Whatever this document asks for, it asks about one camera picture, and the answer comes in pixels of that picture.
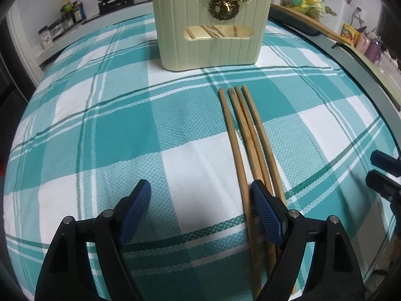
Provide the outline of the yellow seasoning packet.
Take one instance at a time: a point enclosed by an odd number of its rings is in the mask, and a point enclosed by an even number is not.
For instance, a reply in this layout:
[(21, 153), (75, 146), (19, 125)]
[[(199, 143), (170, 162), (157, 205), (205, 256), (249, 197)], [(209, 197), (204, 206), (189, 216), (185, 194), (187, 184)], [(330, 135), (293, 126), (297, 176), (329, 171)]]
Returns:
[(348, 25), (347, 23), (343, 23), (341, 37), (349, 45), (355, 46), (355, 44), (357, 44), (358, 39), (360, 38), (360, 33), (357, 30), (355, 30), (351, 25)]

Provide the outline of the cream chopstick holder box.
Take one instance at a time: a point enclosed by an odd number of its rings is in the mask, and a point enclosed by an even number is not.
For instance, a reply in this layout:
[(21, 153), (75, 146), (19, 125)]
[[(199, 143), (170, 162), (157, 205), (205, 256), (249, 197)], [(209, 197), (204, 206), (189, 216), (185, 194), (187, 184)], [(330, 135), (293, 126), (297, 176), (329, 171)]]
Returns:
[(162, 66), (254, 64), (271, 0), (152, 0)]

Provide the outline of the green mat black rim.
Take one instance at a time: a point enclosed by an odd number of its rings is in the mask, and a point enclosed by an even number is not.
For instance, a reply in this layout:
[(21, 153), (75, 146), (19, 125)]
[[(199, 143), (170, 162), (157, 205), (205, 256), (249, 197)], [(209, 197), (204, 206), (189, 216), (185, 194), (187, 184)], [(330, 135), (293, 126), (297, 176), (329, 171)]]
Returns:
[(329, 51), (332, 58), (360, 84), (373, 80), (400, 111), (400, 72), (384, 56), (373, 64), (361, 52), (348, 45), (335, 43)]

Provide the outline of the bag of colourful sponges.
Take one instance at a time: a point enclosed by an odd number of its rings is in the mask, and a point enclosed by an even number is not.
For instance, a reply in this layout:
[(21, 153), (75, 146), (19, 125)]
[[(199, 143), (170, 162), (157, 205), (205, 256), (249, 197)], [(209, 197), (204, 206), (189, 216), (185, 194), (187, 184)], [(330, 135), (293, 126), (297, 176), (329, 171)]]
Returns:
[(326, 15), (337, 16), (337, 13), (326, 6), (322, 0), (282, 0), (282, 3), (285, 7), (317, 21)]

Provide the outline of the white utensil holder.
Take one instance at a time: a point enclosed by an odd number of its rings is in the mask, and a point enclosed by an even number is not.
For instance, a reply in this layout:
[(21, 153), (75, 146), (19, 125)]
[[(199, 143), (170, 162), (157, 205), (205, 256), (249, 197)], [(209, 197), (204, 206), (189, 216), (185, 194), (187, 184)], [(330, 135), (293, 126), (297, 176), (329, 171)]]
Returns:
[(351, 22), (353, 9), (345, 0), (323, 0), (325, 13), (320, 22), (337, 34), (341, 34), (344, 24)]

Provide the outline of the condiment bottles group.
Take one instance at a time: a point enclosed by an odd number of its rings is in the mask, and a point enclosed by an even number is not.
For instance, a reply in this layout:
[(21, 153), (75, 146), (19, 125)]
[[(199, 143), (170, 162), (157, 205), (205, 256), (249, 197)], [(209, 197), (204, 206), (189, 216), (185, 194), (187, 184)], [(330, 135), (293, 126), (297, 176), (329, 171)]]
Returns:
[(60, 13), (63, 16), (70, 16), (74, 23), (81, 23), (86, 20), (84, 6), (80, 0), (62, 0)]

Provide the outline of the teal plaid tablecloth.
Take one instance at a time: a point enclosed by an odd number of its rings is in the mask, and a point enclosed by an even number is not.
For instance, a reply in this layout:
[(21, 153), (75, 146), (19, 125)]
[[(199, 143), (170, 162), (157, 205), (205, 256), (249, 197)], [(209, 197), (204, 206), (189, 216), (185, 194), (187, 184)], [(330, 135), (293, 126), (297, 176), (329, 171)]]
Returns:
[(87, 35), (48, 69), (16, 130), (6, 171), (6, 244), (33, 297), (58, 225), (98, 216), (140, 179), (152, 197), (124, 257), (146, 300), (251, 300), (241, 193), (219, 89), (246, 86), (287, 204), (336, 215), (362, 276), (393, 234), (389, 204), (368, 189), (370, 154), (396, 155), (368, 97), (341, 67), (276, 24), (254, 65), (169, 72), (154, 17)]

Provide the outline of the pink purple bottles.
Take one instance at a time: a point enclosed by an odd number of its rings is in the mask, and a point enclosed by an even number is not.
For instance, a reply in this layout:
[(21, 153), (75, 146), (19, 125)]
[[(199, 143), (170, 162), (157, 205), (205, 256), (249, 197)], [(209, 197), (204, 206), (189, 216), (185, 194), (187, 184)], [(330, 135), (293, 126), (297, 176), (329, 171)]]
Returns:
[(355, 48), (357, 51), (361, 52), (371, 63), (375, 64), (381, 60), (382, 45), (383, 41), (375, 33), (361, 33)]

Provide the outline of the wooden chopstick bundle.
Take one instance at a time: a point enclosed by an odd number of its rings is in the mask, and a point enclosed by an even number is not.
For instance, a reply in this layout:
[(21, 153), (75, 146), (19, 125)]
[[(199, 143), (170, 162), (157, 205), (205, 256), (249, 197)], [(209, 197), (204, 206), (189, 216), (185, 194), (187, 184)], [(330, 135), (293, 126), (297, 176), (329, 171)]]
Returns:
[(273, 190), (274, 190), (275, 196), (280, 198), (284, 205), (287, 205), (285, 193), (284, 193), (284, 190), (283, 190), (283, 187), (281, 184), (281, 177), (280, 177), (277, 163), (275, 160), (275, 156), (272, 152), (272, 148), (270, 146), (270, 141), (268, 140), (266, 131), (263, 127), (263, 124), (262, 124), (262, 121), (260, 118), (260, 114), (258, 112), (256, 104), (254, 103), (254, 100), (253, 100), (247, 86), (243, 85), (241, 90), (242, 90), (245, 100), (248, 104), (249, 110), (250, 110), (252, 118), (254, 120), (254, 124), (256, 126), (256, 130), (258, 132), (260, 141), (263, 146), (268, 169), (270, 170), (270, 176), (272, 177), (272, 184), (273, 184)]
[(250, 184), (245, 172), (245, 161), (249, 162), (254, 180), (259, 179), (268, 187), (271, 186), (270, 177), (256, 129), (250, 117), (245, 100), (239, 87), (219, 89), (224, 119), (226, 122), (230, 146), (232, 149), (235, 169), (239, 181), (249, 247), (253, 278), (256, 285), (261, 283), (262, 271), (270, 274), (276, 262), (276, 248), (267, 236), (264, 237), (264, 251), (261, 250), (258, 238), (258, 225), (255, 220), (254, 206), (252, 204)]
[(224, 120), (227, 127), (228, 137), (230, 141), (230, 146), (235, 161), (235, 169), (237, 173), (237, 179), (239, 182), (239, 189), (241, 192), (241, 200), (243, 205), (243, 212), (245, 215), (245, 223), (247, 229), (247, 235), (249, 239), (249, 248), (251, 253), (251, 264), (252, 264), (252, 279), (253, 279), (253, 296), (256, 299), (262, 289), (261, 285), (261, 269), (258, 257), (258, 237), (256, 234), (256, 227), (254, 221), (254, 214), (251, 206), (251, 199), (249, 195), (249, 187), (247, 184), (247, 178), (245, 174), (245, 168), (243, 164), (243, 159), (241, 151), (239, 148), (239, 143), (237, 139), (237, 134), (234, 128), (234, 123), (226, 100), (224, 90), (222, 88), (218, 89), (218, 96), (222, 106), (222, 112), (224, 115)]
[(270, 175), (249, 108), (240, 88), (235, 86), (234, 90), (234, 96), (237, 98), (234, 106), (237, 122), (243, 136), (253, 178), (260, 179), (271, 190)]

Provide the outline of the wooden cutting board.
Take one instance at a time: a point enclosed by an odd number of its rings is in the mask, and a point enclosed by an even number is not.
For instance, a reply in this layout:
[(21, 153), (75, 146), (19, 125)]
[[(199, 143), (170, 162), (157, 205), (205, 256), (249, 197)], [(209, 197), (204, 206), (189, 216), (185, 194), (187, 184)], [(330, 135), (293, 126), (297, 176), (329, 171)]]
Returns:
[(285, 6), (271, 4), (270, 8), (275, 8), (277, 10), (284, 11), (286, 14), (288, 14), (290, 16), (294, 16), (295, 18), (297, 18), (297, 19), (303, 21), (304, 23), (310, 25), (311, 27), (317, 29), (321, 34), (324, 34), (325, 36), (327, 36), (341, 44), (346, 44), (349, 46), (349, 44), (339, 34), (335, 33), (333, 30), (329, 29), (327, 26), (322, 25), (317, 20), (314, 20), (300, 12), (297, 12), (297, 11), (287, 8)]

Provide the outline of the black gas stove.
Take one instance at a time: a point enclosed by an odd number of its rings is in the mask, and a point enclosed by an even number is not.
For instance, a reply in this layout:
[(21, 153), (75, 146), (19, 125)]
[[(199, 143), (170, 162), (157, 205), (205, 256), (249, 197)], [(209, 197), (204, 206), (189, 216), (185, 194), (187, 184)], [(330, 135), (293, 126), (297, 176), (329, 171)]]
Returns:
[(97, 18), (106, 16), (107, 14), (122, 10), (124, 8), (130, 8), (133, 6), (138, 6), (140, 4), (150, 3), (152, 0), (109, 0), (107, 2), (98, 3), (98, 11), (96, 14), (91, 15), (91, 17), (86, 18), (82, 24), (89, 23)]

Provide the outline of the black rolled mat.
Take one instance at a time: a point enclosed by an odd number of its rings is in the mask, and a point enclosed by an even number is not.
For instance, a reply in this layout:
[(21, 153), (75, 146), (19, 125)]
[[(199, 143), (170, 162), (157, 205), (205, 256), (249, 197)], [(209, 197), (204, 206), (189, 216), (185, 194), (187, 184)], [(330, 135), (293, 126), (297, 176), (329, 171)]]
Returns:
[(282, 25), (286, 25), (287, 27), (296, 29), (297, 31), (300, 31), (306, 35), (318, 36), (321, 34), (317, 29), (311, 27), (303, 21), (275, 8), (270, 8), (268, 18), (276, 23), (280, 23)]

